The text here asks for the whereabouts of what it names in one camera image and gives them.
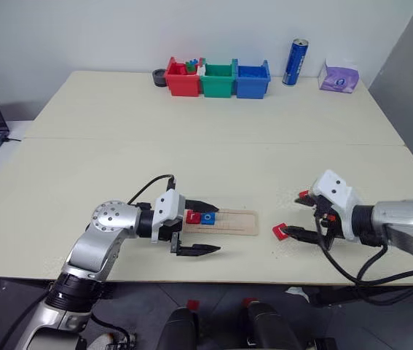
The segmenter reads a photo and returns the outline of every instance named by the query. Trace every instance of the soda can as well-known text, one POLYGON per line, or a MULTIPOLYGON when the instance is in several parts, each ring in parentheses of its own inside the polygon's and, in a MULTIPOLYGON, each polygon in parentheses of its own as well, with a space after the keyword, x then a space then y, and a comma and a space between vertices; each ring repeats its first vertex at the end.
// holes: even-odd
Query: soda can
POLYGON ((287 68, 284 71, 282 82, 286 85, 295 85, 299 78, 305 54, 308 50, 308 41, 305 39, 295 39, 292 42, 291 52, 288 54, 287 68))

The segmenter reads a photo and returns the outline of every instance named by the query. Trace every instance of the white table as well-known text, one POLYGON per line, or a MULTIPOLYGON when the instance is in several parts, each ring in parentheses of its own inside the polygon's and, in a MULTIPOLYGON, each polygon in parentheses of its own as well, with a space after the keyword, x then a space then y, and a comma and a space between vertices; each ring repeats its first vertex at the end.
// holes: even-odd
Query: white table
MULTIPOLYGON (((346 284, 317 246, 273 236, 272 226, 281 222, 312 228, 311 210, 293 203, 297 193, 332 168, 366 203, 413 198, 413 156, 363 85, 345 95, 318 91, 315 79, 303 79, 295 89, 274 81, 269 98, 248 101, 171 98, 150 79, 148 74, 79 72, 44 109, 0 173, 0 276, 55 278, 99 203, 126 200, 152 177, 173 173, 188 198, 256 210, 259 235, 185 234, 185 245, 221 246, 220 252, 198 258, 176 257, 163 242, 129 240, 111 280, 346 284), (125 92, 142 91, 106 93, 111 80, 125 92), (81 90, 92 89, 85 103, 81 90), (281 99, 292 100, 299 117, 287 114, 281 99), (195 105, 197 114, 185 114, 195 105), (189 122, 179 122, 182 118, 189 122), (329 121, 333 128, 325 126, 329 121), (321 128, 326 133, 318 136, 321 128)), ((140 200, 152 202, 164 189, 165 184, 156 184, 140 200)), ((345 241, 331 250, 352 273, 375 251, 345 241)), ((413 257, 392 248, 367 278, 411 269, 413 257)), ((413 278, 397 283, 413 283, 413 278)))
MULTIPOLYGON (((11 139, 21 140, 25 135, 26 129, 28 129, 31 123, 32 121, 29 121, 29 120, 7 122, 7 126, 9 127, 9 130, 10 130, 9 137, 11 139)), ((2 169, 4 164, 9 161, 12 154, 19 147, 19 143, 20 142, 18 141, 10 141, 10 142, 4 142, 0 146, 0 170, 2 169)))

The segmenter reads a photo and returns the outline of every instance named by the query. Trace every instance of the red object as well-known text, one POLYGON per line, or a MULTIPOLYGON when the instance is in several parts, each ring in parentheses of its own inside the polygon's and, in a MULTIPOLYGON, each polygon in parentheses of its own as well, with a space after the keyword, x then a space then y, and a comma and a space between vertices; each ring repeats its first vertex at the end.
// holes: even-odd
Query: red object
POLYGON ((300 199, 303 199, 303 198, 305 198, 306 196, 308 196, 308 190, 299 193, 300 199))
POLYGON ((174 57, 169 60, 164 78, 172 96, 198 97, 200 94, 200 76, 188 75, 185 63, 177 63, 174 57))
POLYGON ((188 308, 190 311, 198 311, 198 308, 200 307, 200 301, 199 300, 189 300, 186 302, 186 308, 188 308))
POLYGON ((192 210, 187 210, 185 222, 187 224, 199 224, 201 222, 201 213, 197 213, 196 211, 192 210))
POLYGON ((244 308, 247 308, 252 301, 258 301, 256 297, 246 297, 242 300, 242 305, 244 308))
POLYGON ((274 235, 278 238, 279 241, 282 241, 284 239, 286 239, 288 237, 288 235, 286 235, 284 232, 282 232, 281 228, 286 228, 287 225, 282 223, 278 226, 274 226, 272 228, 272 232, 274 233, 274 235))

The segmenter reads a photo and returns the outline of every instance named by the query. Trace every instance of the purple tissue box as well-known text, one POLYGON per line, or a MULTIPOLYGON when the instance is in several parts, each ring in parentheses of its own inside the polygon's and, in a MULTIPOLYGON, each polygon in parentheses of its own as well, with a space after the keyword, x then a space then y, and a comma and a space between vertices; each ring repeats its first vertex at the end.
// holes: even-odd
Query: purple tissue box
POLYGON ((356 67, 346 64, 336 65, 326 61, 318 77, 318 84, 320 90, 352 93, 357 86, 358 79, 356 67))

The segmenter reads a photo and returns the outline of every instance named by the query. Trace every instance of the blue bin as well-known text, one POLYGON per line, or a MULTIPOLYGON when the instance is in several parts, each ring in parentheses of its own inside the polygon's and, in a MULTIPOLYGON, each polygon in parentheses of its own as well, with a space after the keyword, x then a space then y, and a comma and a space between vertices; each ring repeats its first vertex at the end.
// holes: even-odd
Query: blue bin
POLYGON ((235 91, 237 98, 263 98, 271 81, 270 68, 264 60, 260 66, 239 66, 232 60, 236 76, 235 91))

